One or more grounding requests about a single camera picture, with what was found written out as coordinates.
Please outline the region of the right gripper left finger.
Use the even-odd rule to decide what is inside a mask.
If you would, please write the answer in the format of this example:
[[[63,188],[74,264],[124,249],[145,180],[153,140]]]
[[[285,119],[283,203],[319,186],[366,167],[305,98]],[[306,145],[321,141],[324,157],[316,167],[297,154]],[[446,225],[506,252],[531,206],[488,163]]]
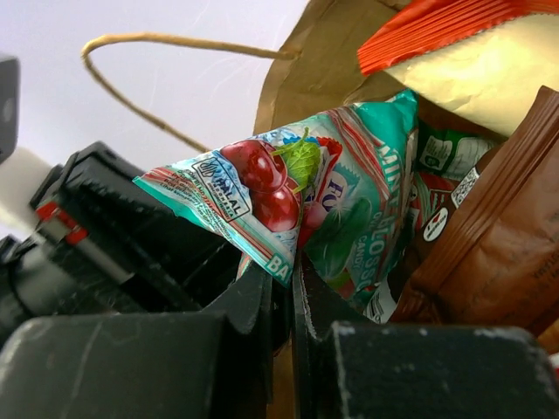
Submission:
[[[4,274],[32,316],[1,351],[4,418],[263,418],[284,291],[255,264],[203,310],[59,315],[73,281],[33,266]]]

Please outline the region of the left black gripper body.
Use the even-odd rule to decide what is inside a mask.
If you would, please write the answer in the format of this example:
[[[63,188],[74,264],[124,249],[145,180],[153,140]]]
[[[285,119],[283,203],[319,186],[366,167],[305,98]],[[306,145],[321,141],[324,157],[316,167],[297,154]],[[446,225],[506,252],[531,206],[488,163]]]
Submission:
[[[52,166],[31,235],[1,239],[1,336],[42,316],[196,311],[234,280],[240,253],[134,184],[97,141]]]

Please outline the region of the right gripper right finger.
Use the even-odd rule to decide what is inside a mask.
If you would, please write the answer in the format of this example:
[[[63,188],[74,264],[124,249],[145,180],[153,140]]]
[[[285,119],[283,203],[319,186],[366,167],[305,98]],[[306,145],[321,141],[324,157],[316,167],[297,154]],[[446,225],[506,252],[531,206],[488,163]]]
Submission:
[[[299,418],[555,418],[547,353],[515,327],[378,325],[307,258],[293,270]]]

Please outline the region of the mint green Fox's candy bag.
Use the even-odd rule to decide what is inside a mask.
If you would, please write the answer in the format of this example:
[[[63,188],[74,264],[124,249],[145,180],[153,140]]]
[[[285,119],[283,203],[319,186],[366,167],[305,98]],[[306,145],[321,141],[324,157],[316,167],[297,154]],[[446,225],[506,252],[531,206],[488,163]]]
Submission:
[[[298,253],[358,311],[400,256],[417,148],[405,90],[152,168],[137,187],[289,285]]]

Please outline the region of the brown white chips bag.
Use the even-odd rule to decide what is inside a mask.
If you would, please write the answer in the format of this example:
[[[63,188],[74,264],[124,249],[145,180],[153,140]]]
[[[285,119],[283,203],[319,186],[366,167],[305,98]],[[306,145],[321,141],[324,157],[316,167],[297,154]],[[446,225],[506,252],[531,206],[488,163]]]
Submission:
[[[509,139],[481,161],[466,197],[416,264],[394,322],[518,326],[558,317],[558,93],[542,87]]]

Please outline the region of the red orange snack bag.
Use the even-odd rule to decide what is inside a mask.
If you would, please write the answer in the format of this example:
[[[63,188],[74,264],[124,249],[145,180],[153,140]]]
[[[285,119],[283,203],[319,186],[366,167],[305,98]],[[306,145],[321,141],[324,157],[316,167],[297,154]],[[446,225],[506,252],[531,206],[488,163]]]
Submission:
[[[508,137],[541,87],[558,88],[558,3],[411,1],[357,59],[415,92],[429,125]]]

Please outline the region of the red cassava chips bag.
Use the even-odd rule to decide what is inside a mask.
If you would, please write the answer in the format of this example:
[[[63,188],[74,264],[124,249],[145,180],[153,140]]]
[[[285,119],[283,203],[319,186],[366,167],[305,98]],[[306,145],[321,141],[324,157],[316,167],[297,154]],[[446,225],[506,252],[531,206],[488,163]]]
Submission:
[[[414,174],[411,184],[410,207],[405,232],[411,240],[419,234],[426,242],[434,242],[444,230],[450,213],[440,209],[458,186],[453,180],[426,172]]]

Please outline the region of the yellow green Fox's candy bag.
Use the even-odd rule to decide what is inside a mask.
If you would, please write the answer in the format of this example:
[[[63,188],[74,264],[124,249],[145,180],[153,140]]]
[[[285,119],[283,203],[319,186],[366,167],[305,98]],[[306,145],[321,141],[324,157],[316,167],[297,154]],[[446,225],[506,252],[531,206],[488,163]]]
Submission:
[[[498,143],[453,129],[436,129],[418,121],[416,169],[461,181],[479,159]]]

